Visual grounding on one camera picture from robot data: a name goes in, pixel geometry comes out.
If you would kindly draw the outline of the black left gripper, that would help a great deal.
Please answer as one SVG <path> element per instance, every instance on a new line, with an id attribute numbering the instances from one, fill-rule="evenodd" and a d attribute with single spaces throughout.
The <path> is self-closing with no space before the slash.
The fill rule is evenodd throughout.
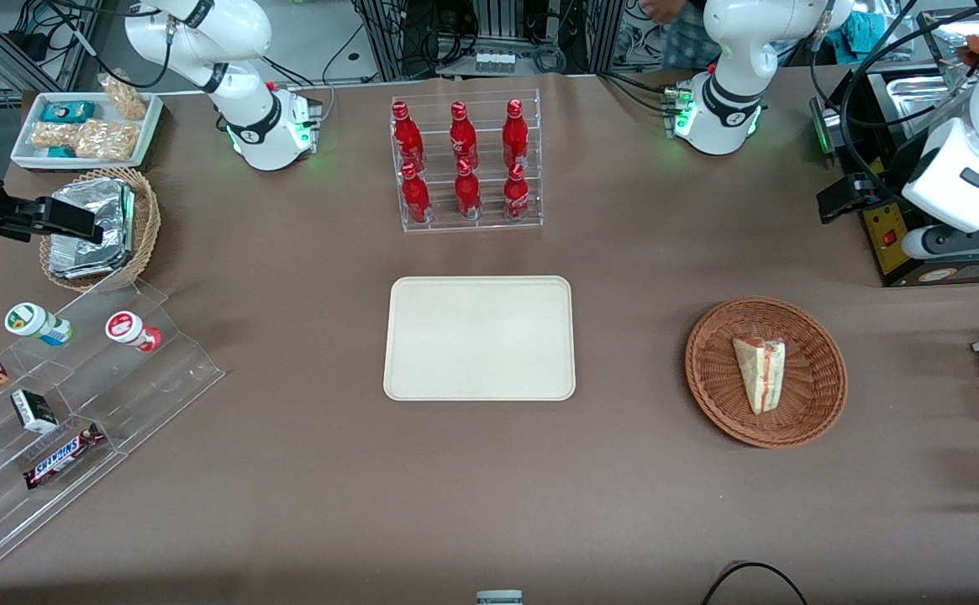
<path id="1" fill-rule="evenodd" d="M 897 150 L 888 157 L 876 158 L 876 173 L 897 202 L 906 202 L 903 189 L 913 174 L 919 160 L 918 150 Z M 862 173 L 850 173 L 830 187 L 817 192 L 817 213 L 822 224 L 831 224 L 845 215 L 884 206 L 884 198 L 869 177 Z"/>

